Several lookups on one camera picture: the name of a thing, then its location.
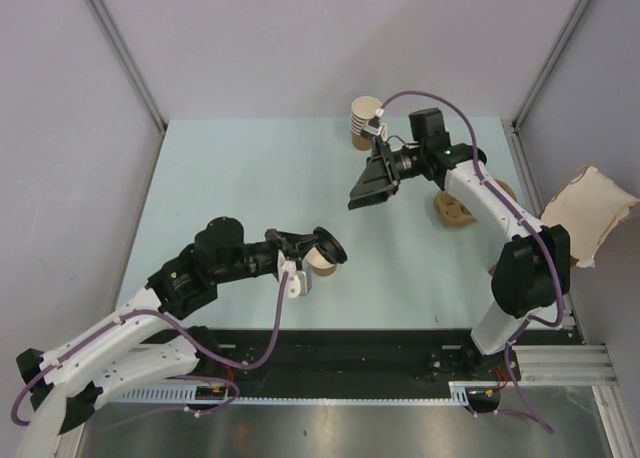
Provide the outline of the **brown paper coffee cup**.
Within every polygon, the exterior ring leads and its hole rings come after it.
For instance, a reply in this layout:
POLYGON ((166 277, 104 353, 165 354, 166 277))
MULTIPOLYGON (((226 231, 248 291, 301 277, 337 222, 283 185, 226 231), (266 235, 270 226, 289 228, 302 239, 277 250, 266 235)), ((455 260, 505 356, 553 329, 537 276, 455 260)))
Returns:
POLYGON ((312 248, 305 256, 311 270, 320 277, 328 277, 337 270, 337 265, 329 262, 317 248, 312 248))

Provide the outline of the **black plastic cup lid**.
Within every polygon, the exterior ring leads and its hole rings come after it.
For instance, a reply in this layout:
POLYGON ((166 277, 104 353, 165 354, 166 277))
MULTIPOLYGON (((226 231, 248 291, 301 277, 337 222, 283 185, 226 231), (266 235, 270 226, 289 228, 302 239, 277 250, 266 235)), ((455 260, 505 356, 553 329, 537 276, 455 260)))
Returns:
POLYGON ((347 253, 337 238, 326 228, 317 226, 313 230, 315 248, 331 265, 342 265, 348 260, 347 253))

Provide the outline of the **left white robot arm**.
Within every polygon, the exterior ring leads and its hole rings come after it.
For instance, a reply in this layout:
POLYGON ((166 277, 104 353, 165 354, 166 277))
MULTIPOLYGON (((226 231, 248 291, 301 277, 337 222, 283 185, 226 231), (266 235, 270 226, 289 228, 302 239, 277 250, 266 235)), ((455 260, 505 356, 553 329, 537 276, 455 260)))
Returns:
POLYGON ((281 309, 287 298, 306 295, 314 267, 336 267, 347 254, 325 228, 296 234, 270 228, 262 242, 247 243, 235 218, 218 217, 197 233, 177 257, 166 262, 123 306, 69 342, 43 352, 29 348, 16 358, 25 383, 11 408, 12 422, 25 398, 39 409, 49 396, 63 393, 58 433, 85 423, 111 397, 165 378, 207 378, 219 366, 253 371, 276 346, 281 309), (271 275, 279 283, 273 330, 263 355, 254 362, 226 358, 213 336, 181 322, 218 297, 221 284, 271 275))

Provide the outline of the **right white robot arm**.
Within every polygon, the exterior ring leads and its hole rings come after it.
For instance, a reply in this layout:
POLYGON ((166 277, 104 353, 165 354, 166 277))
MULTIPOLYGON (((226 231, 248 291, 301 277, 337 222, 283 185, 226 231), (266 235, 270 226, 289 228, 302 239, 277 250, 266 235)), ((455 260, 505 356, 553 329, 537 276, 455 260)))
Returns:
POLYGON ((458 200, 489 232, 497 249, 490 288, 493 301, 471 330, 471 348, 461 354, 463 371, 484 379, 497 356, 541 310, 561 305, 570 287, 570 235, 548 226, 520 206, 486 170, 476 142, 454 144, 442 112, 430 108, 409 116, 412 142, 392 150, 377 109, 361 128, 371 143, 366 165, 349 193, 351 210, 386 202, 402 181, 418 176, 458 200))

